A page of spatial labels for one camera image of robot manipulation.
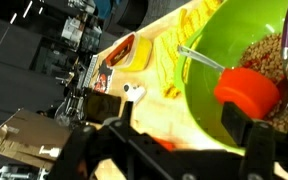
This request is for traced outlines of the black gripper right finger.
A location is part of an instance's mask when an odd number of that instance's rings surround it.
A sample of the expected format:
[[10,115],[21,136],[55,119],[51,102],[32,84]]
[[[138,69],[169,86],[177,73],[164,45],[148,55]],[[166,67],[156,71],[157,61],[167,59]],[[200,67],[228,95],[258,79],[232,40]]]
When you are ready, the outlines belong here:
[[288,132],[252,120],[233,102],[224,103],[221,123],[234,142],[245,149],[239,169],[241,180],[275,180],[275,163],[288,173]]

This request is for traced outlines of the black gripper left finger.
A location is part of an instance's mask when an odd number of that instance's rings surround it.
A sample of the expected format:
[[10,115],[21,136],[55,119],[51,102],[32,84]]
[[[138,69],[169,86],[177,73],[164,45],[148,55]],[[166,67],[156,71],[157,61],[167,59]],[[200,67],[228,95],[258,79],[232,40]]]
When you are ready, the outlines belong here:
[[198,174],[179,156],[130,126],[132,109],[128,101],[122,115],[106,119],[101,128],[75,128],[47,180],[90,180],[99,163],[107,159],[127,180],[198,180]]

